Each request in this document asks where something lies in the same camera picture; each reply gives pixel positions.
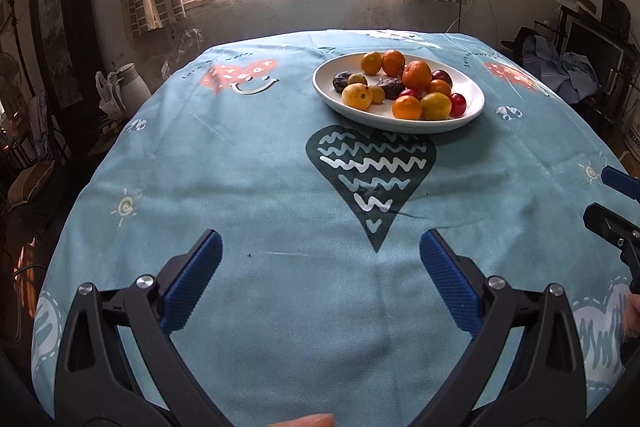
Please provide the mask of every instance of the plate of fruit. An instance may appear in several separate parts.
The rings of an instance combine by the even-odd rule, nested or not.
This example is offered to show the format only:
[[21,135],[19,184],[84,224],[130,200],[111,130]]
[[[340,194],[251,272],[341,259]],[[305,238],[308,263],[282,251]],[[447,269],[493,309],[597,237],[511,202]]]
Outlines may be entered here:
[[314,73],[314,88],[333,110],[378,129],[436,134],[466,125],[484,94],[466,74],[396,50],[333,58]]

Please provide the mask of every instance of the dark purple fruit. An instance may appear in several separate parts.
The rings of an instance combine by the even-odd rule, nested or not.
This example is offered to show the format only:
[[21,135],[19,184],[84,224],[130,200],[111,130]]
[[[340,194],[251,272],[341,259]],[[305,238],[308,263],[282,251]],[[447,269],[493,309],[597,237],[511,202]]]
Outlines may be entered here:
[[400,95],[400,92],[405,89],[402,80],[399,78],[384,78],[376,85],[385,90],[387,100],[395,100]]
[[353,73],[351,71],[343,71],[342,73],[338,73],[334,76],[334,89],[337,92],[343,92],[344,88],[348,85],[349,77]]
[[433,71],[433,73],[431,73],[431,78],[433,80],[444,80],[447,84],[449,84],[449,87],[453,87],[453,80],[451,80],[451,76],[449,73],[447,73],[447,71],[435,70]]

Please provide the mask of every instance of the human hand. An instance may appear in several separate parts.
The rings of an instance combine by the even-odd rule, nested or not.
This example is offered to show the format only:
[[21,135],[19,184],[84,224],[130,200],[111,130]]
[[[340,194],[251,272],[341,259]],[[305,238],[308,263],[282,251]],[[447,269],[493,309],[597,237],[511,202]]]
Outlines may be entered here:
[[312,414],[288,422],[276,423],[271,427],[334,427],[333,414]]
[[629,293],[626,296],[625,312],[622,314],[622,327],[628,337],[640,337],[640,295]]

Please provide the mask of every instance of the blue gripper pad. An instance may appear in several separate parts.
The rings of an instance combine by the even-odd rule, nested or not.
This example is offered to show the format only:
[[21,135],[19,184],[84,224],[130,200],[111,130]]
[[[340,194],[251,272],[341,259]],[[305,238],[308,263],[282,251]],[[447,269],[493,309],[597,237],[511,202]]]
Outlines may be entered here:
[[454,253],[447,251],[431,230],[422,234],[420,259],[456,325],[475,337],[482,328],[480,298],[466,279]]
[[222,238],[210,230],[164,294],[160,327],[165,334],[185,326],[221,260]]
[[632,200],[640,200],[640,181],[632,178],[626,172],[621,172],[613,167],[605,167],[600,175],[602,183],[614,188]]

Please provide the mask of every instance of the cushion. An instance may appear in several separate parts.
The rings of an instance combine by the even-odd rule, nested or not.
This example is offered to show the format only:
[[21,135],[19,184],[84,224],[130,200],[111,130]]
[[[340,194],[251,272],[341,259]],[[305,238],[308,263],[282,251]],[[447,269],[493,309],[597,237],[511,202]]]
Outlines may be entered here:
[[47,184],[54,165],[54,160],[43,160],[18,174],[7,194],[10,207],[28,203],[35,198]]

